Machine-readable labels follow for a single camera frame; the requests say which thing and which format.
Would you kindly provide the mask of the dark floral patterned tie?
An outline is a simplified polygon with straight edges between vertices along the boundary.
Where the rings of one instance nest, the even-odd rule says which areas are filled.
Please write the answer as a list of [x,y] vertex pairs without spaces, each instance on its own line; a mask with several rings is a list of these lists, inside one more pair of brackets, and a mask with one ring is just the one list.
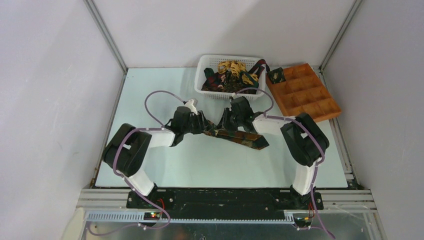
[[227,130],[225,128],[218,128],[216,125],[206,129],[203,133],[207,136],[226,140],[254,150],[262,150],[270,145],[261,134],[241,130]]

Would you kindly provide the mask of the white plastic mesh basket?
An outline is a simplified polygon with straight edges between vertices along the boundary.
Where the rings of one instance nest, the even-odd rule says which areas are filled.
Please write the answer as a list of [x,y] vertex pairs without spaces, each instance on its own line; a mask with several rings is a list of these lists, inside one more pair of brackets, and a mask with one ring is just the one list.
[[206,54],[197,64],[194,90],[212,99],[240,95],[256,100],[264,93],[267,62],[258,57]]

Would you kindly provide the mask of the orange compartment tray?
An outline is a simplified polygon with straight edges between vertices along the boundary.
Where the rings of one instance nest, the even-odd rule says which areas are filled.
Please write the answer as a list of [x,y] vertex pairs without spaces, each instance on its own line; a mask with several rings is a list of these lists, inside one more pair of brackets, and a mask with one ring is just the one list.
[[283,68],[285,82],[266,84],[283,116],[309,114],[315,122],[338,117],[342,110],[313,68],[300,64]]

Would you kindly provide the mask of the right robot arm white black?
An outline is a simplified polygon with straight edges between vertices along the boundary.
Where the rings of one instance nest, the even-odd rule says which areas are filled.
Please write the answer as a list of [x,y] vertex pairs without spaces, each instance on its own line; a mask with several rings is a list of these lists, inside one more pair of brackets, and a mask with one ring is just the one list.
[[254,112],[245,97],[230,98],[218,125],[220,129],[237,131],[242,127],[249,134],[281,134],[292,158],[296,161],[291,204],[304,209],[311,202],[317,168],[325,159],[330,143],[313,118],[306,112],[297,116],[275,116],[266,111]]

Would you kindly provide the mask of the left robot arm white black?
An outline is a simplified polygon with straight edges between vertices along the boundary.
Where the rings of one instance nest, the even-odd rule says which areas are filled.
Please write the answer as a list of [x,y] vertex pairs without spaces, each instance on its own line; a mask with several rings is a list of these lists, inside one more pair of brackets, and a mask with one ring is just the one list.
[[142,169],[148,150],[175,147],[186,134],[204,134],[212,129],[213,124],[201,110],[194,112],[187,106],[179,106],[161,127],[136,128],[129,123],[122,124],[104,148],[101,160],[134,192],[140,193],[138,201],[145,208],[153,208],[158,202],[158,194],[153,191],[157,185]]

